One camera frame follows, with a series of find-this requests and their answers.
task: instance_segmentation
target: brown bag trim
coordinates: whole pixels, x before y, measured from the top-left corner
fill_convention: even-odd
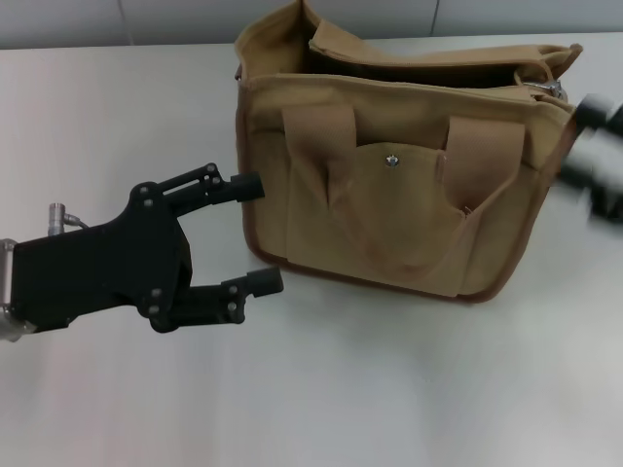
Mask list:
[[[246,133],[246,89],[243,85],[238,86],[238,109],[236,112],[236,134],[237,134],[237,149],[238,149],[238,170],[240,173],[250,171],[250,163],[248,159],[247,146],[247,133]],[[336,274],[335,272],[328,272],[321,269],[307,268],[305,266],[295,265],[290,263],[286,258],[282,258],[277,255],[268,253],[259,245],[257,238],[257,231],[255,229],[255,209],[251,203],[242,204],[242,225],[244,230],[244,238],[246,244],[251,252],[262,261],[269,264],[274,264],[285,269],[290,269],[294,272],[299,272],[307,275],[312,275],[321,278],[327,278],[331,280],[338,280],[356,285],[363,285],[368,287],[379,287],[387,290],[393,290],[396,292],[403,292],[412,295],[418,295],[421,297],[434,298],[436,300],[445,300],[450,302],[464,302],[470,304],[479,304],[487,302],[493,299],[502,287],[506,284],[510,276],[515,271],[517,265],[526,251],[528,246],[528,240],[531,235],[532,227],[536,221],[536,217],[540,210],[541,205],[545,201],[545,197],[549,191],[556,174],[560,170],[563,158],[568,154],[576,137],[576,124],[575,116],[572,116],[567,126],[564,128],[561,140],[548,158],[547,164],[542,168],[539,175],[539,183],[536,191],[532,195],[531,205],[528,210],[524,227],[519,235],[515,246],[506,260],[506,264],[502,268],[499,276],[494,283],[486,290],[471,295],[458,295],[456,297],[444,297],[435,294],[428,294],[425,292],[408,289],[405,287],[398,287],[388,284],[382,284],[372,280],[359,279],[348,275]]]

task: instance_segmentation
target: table surface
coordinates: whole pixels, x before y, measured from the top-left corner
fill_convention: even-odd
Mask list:
[[[623,100],[623,34],[375,41],[396,53],[581,43],[563,79]],[[0,236],[62,201],[107,222],[139,182],[236,170],[231,45],[0,52]],[[580,145],[615,158],[611,142]],[[196,284],[258,269],[238,205],[182,220]],[[286,272],[243,326],[154,333],[135,309],[0,348],[14,467],[620,466],[623,241],[552,190],[528,251],[477,306]]]

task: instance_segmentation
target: canvas bag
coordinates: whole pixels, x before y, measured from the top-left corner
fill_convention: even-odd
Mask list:
[[[481,302],[505,284],[575,136],[581,47],[385,54],[297,1],[238,37],[250,249],[367,285]]]

